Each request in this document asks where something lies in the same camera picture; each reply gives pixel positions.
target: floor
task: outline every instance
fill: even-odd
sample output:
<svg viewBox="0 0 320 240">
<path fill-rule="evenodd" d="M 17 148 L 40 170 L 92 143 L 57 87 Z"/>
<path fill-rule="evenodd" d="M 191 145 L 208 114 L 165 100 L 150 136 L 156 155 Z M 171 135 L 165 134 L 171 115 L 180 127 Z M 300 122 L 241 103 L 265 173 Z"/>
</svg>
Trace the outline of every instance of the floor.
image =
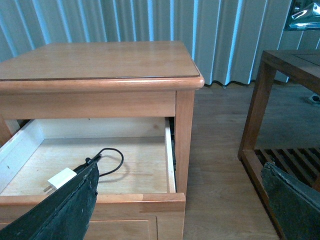
<svg viewBox="0 0 320 240">
<path fill-rule="evenodd" d="M 279 239 L 237 158 L 252 92 L 239 85 L 196 92 L 184 240 Z M 257 146 L 320 146 L 315 128 L 301 127 L 320 129 L 320 107 L 306 101 L 311 94 L 295 84 L 273 85 Z"/>
</svg>

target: drawer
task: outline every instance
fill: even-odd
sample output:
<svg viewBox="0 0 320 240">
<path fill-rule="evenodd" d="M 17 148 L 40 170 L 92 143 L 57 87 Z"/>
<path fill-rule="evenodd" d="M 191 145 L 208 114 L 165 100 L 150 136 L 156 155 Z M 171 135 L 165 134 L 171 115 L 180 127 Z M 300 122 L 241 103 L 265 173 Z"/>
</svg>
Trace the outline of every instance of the drawer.
<svg viewBox="0 0 320 240">
<path fill-rule="evenodd" d="M 0 148 L 0 228 L 45 199 L 47 180 L 102 148 L 124 163 L 98 182 L 85 239 L 182 239 L 185 195 L 176 193 L 164 117 L 35 119 Z M 120 163 L 104 151 L 100 173 Z"/>
</svg>

